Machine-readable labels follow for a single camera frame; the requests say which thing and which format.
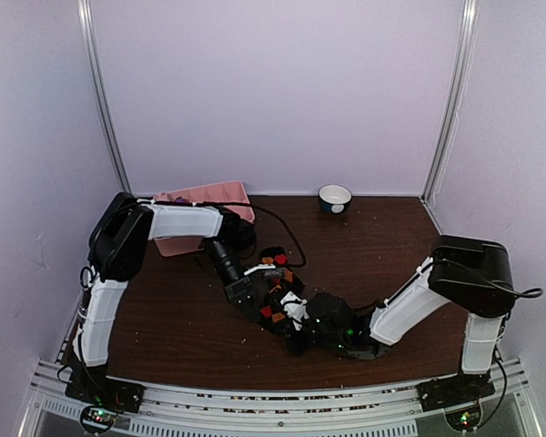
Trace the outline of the black red yellow argyle sock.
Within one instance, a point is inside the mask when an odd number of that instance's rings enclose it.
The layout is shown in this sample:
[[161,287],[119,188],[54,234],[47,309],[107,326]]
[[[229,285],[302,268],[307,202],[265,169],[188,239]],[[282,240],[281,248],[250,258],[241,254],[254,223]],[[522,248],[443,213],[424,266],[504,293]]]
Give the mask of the black red yellow argyle sock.
[[291,300],[301,298],[305,285],[288,264],[286,251],[280,246],[265,248],[259,253],[263,264],[274,265],[282,270],[280,278],[265,279],[266,293],[260,305],[261,327],[280,337],[288,336],[295,325],[282,310],[281,300],[292,293]]

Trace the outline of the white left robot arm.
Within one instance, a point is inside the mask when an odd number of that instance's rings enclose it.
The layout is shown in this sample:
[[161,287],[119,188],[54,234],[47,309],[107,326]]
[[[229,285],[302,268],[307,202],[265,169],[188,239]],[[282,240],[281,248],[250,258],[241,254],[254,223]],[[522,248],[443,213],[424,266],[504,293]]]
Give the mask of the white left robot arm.
[[256,280],[284,278],[281,256],[244,268],[238,253],[255,240],[254,226],[234,212],[234,202],[169,203],[117,193],[88,242],[81,272],[84,298],[68,364],[78,390],[94,404],[113,394],[106,377],[108,343],[116,311],[129,282],[142,269],[153,239],[198,238],[223,284],[227,300],[247,318],[259,321],[261,298]]

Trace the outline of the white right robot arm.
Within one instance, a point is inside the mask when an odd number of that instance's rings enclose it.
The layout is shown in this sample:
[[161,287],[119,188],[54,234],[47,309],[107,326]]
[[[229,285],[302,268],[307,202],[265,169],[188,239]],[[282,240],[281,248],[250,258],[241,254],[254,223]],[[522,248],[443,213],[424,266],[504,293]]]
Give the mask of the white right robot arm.
[[328,293],[306,300],[289,292],[280,301],[307,344],[357,360],[376,360],[440,308],[468,313],[460,373],[449,381],[454,401],[468,401],[483,386],[502,323],[515,305],[510,256],[495,241],[438,236],[411,278],[370,312],[355,311]]

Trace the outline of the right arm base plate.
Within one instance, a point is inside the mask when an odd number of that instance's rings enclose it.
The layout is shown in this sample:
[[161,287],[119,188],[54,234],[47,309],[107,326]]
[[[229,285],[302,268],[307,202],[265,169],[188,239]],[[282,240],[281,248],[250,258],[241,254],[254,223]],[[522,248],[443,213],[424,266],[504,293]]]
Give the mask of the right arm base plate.
[[495,386],[489,374],[458,373],[422,382],[416,386],[416,390],[422,410],[430,412],[491,396],[495,393]]

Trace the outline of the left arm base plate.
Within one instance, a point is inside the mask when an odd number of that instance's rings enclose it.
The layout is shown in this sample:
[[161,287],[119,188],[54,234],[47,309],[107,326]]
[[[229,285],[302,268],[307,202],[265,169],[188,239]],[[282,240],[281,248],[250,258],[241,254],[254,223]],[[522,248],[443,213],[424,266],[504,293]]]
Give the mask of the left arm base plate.
[[138,413],[144,391],[141,384],[73,373],[66,386],[65,395],[109,410]]

